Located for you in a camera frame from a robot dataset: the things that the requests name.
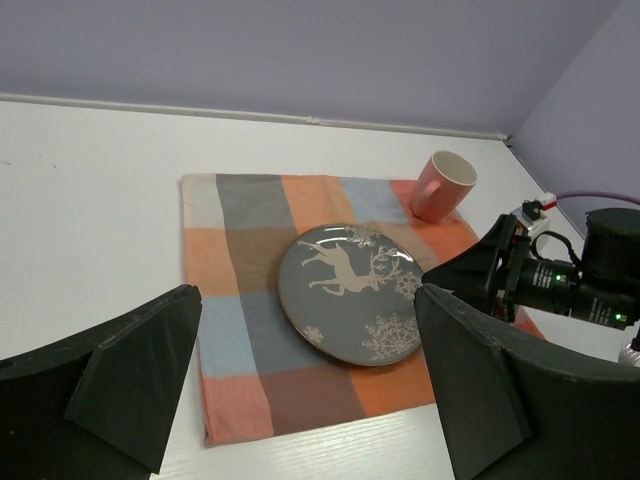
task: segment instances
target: black cable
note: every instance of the black cable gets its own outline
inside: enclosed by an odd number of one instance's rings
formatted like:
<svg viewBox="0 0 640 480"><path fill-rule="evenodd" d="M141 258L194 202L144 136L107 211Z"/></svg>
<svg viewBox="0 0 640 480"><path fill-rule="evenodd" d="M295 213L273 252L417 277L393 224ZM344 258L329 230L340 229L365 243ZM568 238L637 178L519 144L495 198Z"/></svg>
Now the black cable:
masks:
<svg viewBox="0 0 640 480"><path fill-rule="evenodd" d="M538 260L549 260L547 258L543 258L539 253L538 253L538 239L542 236L542 235L548 235L550 237L555 238L556 240L560 240L565 247L567 247L567 252L569 252L569 258L571 259L571 261L573 262L573 264L580 268L582 266L582 261L580 260L580 257L578 257L578 255L576 255L576 252L573 251L573 246L571 245L571 242L569 241L569 239L567 237L565 237L564 235L560 235L559 233L556 232L551 232L551 231L546 231L546 232L542 232L540 235L538 235L536 238L533 239L533 241L531 242L531 255L533 255L534 257L536 257Z"/></svg>

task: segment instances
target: gray plate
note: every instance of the gray plate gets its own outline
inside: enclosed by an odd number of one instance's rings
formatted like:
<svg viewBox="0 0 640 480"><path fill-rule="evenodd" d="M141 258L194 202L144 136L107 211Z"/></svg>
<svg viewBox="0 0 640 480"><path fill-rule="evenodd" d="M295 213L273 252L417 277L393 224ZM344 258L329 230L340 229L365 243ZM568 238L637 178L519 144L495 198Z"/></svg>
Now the gray plate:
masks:
<svg viewBox="0 0 640 480"><path fill-rule="evenodd" d="M357 365L388 365L420 346L413 297L421 277L381 233L324 225L291 245L278 290L289 320L315 347Z"/></svg>

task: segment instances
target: pink cable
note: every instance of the pink cable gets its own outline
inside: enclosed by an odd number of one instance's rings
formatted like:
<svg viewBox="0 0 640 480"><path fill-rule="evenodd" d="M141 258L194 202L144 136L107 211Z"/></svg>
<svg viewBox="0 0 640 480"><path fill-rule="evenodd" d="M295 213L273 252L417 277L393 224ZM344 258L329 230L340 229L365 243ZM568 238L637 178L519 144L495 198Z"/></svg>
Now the pink cable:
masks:
<svg viewBox="0 0 640 480"><path fill-rule="evenodd" d="M630 195L624 195L622 193L598 192L593 190L576 190L575 192L564 192L556 194L556 200L564 200L565 198L576 197L609 198L611 200L620 200L622 202L629 202L640 206L640 198L632 197Z"/></svg>

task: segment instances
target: mug handle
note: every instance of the mug handle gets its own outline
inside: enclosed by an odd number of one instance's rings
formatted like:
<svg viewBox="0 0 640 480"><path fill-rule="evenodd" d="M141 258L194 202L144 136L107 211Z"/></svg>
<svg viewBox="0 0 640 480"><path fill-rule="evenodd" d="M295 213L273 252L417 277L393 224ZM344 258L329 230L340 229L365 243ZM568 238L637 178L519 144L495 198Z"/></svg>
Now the mug handle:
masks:
<svg viewBox="0 0 640 480"><path fill-rule="evenodd" d="M416 199L416 206L419 210L422 209L422 207L427 203L431 195L440 190L440 187L440 182L438 180L433 180L422 189L422 191L418 194L418 198Z"/></svg>

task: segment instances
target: snowflake design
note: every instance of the snowflake design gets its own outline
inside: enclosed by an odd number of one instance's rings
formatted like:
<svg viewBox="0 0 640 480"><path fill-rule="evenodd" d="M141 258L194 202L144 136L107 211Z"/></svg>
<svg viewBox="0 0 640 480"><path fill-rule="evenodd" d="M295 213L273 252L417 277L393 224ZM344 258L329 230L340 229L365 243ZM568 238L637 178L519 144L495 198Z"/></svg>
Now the snowflake design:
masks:
<svg viewBox="0 0 640 480"><path fill-rule="evenodd" d="M413 301L416 290L422 285L422 280L413 272L403 273L396 277L396 292L407 300Z"/></svg>
<svg viewBox="0 0 640 480"><path fill-rule="evenodd" d="M311 327L307 325L304 327L303 332L304 336L307 337L311 343L322 343L322 340L324 340L324 335L322 335L322 332L318 327Z"/></svg>
<svg viewBox="0 0 640 480"><path fill-rule="evenodd" d="M362 342L362 346L373 350L371 360L385 360L413 350L420 343L418 324L415 317L400 320L392 313L387 320L380 315L375 325L365 325L371 340Z"/></svg>
<svg viewBox="0 0 640 480"><path fill-rule="evenodd" d="M344 227L344 231L352 234L351 238L347 239L347 241L355 243L358 248L375 247L376 243L374 238L380 236L379 232L361 225L347 225Z"/></svg>

